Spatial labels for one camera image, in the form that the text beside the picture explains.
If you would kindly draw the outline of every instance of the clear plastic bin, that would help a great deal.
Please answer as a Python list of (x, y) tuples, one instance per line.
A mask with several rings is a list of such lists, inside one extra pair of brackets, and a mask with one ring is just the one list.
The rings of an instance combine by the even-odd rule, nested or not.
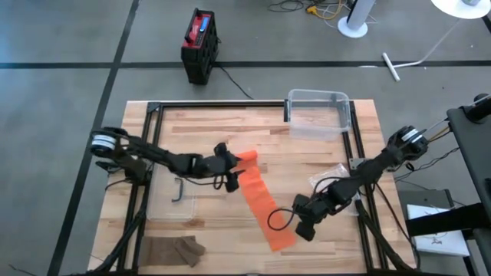
[[(183, 194), (179, 198), (180, 181)], [(194, 187), (185, 179), (176, 178), (166, 167), (155, 164), (150, 186), (147, 218), (158, 222), (188, 222), (194, 217), (196, 199)]]
[(290, 137), (335, 140), (351, 128), (350, 100), (342, 92), (294, 89), (288, 93)]

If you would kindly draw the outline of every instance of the red battery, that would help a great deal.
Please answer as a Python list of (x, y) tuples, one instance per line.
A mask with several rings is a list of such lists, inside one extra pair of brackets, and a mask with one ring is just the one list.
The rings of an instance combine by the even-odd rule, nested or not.
[(194, 9), (181, 47), (181, 59), (191, 84), (207, 84), (218, 54), (215, 14)]

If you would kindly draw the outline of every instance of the transparent plastic container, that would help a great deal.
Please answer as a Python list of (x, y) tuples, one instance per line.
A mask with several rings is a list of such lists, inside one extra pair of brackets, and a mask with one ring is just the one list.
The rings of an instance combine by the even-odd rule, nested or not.
[(335, 140), (351, 128), (350, 100), (342, 92), (294, 89), (288, 93), (290, 137)]
[[(180, 182), (183, 181), (183, 194), (181, 200)], [(194, 217), (196, 199), (194, 185), (185, 179), (177, 178), (165, 166), (155, 164), (152, 183), (150, 185), (150, 197), (147, 210), (147, 218), (158, 222), (188, 222)]]

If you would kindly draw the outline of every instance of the black metal frame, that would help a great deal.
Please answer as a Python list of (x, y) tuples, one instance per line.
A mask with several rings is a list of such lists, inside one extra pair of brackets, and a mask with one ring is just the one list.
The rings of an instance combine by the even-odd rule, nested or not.
[[(145, 121), (143, 124), (143, 132), (142, 132), (142, 138), (144, 140), (148, 140), (148, 134), (150, 130), (150, 124), (151, 120), (153, 118), (153, 115), (157, 113), (157, 121), (155, 124), (155, 131), (153, 132), (153, 145), (158, 146), (159, 143), (159, 137), (160, 137), (160, 131), (163, 123), (163, 113), (166, 108), (172, 108), (172, 107), (283, 107), (285, 109), (284, 112), (284, 121), (288, 121), (288, 112), (286, 111), (288, 108), (288, 101), (287, 100), (224, 100), (224, 101), (217, 101), (217, 100), (201, 100), (201, 101), (170, 101), (170, 102), (149, 102), (147, 104), (147, 113), (145, 116)], [(352, 129), (353, 129), (353, 134), (355, 138), (355, 144), (357, 147), (357, 152), (358, 156), (360, 158), (364, 157), (364, 147), (361, 139), (361, 131), (359, 129), (358, 125), (358, 119), (357, 119), (357, 114), (356, 114), (356, 108), (354, 105), (353, 101), (350, 101), (350, 117), (352, 121)], [(344, 151), (346, 153), (347, 157), (347, 162), (349, 159), (353, 158), (353, 152), (351, 150), (351, 142), (350, 142), (350, 137), (348, 132), (343, 132), (342, 133), (342, 138), (344, 142)], [(380, 228), (379, 222), (378, 222), (378, 217), (377, 217), (377, 210), (375, 208), (375, 203), (374, 203), (374, 197), (373, 194), (371, 193), (371, 189), (369, 186), (365, 186), (366, 193), (367, 193), (367, 201), (368, 201), (368, 209), (369, 212), (372, 216), (372, 219), (376, 223), (377, 227)], [(126, 269), (126, 258), (127, 258), (127, 242), (126, 244), (121, 245), (122, 249), (119, 254), (118, 262), (117, 262), (117, 267), (116, 271), (112, 272), (105, 272), (107, 275), (113, 274), (113, 275), (126, 275), (126, 274), (132, 274), (135, 275), (137, 274), (138, 271), (138, 257), (140, 254), (140, 246), (141, 246), (141, 240), (143, 237), (143, 233), (145, 231), (145, 222), (146, 219), (141, 220), (141, 222), (138, 222), (138, 226), (136, 228), (133, 228), (135, 224), (135, 220), (137, 217), (134, 216), (134, 209), (136, 207), (137, 203), (137, 194), (139, 187), (138, 186), (133, 186), (131, 189), (130, 193), (130, 198), (128, 201), (128, 209), (127, 209), (127, 217), (125, 219), (124, 223), (124, 236), (122, 239), (126, 239), (127, 236), (132, 236), (134, 231), (137, 230), (137, 238), (135, 241), (135, 249), (133, 252), (133, 260), (132, 260), (132, 265), (131, 269)], [(148, 197), (150, 193), (150, 183), (147, 183), (144, 186), (144, 191), (143, 191), (143, 199), (142, 203), (140, 206), (140, 211), (147, 210), (147, 202), (148, 202)], [(73, 212), (73, 210), (68, 209), (67, 213)], [(402, 275), (402, 274), (408, 274), (405, 271), (392, 271), (388, 270), (388, 265), (387, 265), (387, 259), (385, 257), (385, 254), (381, 248), (381, 246), (378, 244), (377, 241), (377, 253), (378, 256), (381, 260), (381, 269), (375, 268), (374, 267), (374, 262), (373, 258), (371, 255), (371, 248), (370, 248), (370, 243), (368, 241), (368, 236), (367, 236), (367, 229), (365, 224), (361, 221), (360, 218), (358, 218), (358, 227), (360, 231), (360, 236), (361, 236), (361, 247), (363, 250), (364, 254), (364, 261), (365, 265), (367, 268), (367, 274), (369, 275), (379, 275), (379, 274), (393, 274), (393, 275)]]

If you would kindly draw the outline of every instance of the gray floor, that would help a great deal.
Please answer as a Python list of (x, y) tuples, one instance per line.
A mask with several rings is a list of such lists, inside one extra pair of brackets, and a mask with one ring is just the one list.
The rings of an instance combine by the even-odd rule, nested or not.
[[(180, 43), (194, 7), (216, 13), (221, 61), (379, 61), (418, 59), (453, 23), (429, 1), (379, 2), (361, 40), (343, 38), (303, 11), (267, 12), (263, 0), (142, 0), (123, 61), (179, 61)], [(0, 3), (0, 62), (112, 61), (131, 0), (8, 0)], [(442, 44), (436, 61), (490, 60), (491, 35), (483, 21), (463, 21)], [(293, 88), (343, 91), (375, 99), (384, 135), (406, 124), (423, 128), (446, 109), (489, 92), (491, 67), (230, 68), (254, 98), (282, 99)], [(0, 274), (20, 275), (12, 264), (45, 274), (109, 70), (0, 70)], [(187, 83), (183, 69), (119, 70), (104, 125), (118, 126), (127, 100), (243, 99), (220, 70), (209, 84)], [(451, 136), (418, 163), (456, 146)], [(77, 214), (62, 273), (87, 267), (104, 196), (105, 174), (93, 166)], [(445, 189), (463, 204), (478, 201), (459, 153), (407, 179)], [(406, 182), (400, 190), (419, 189)], [(485, 274), (480, 260), (477, 267)], [(423, 256), (428, 272), (465, 275), (459, 258)]]

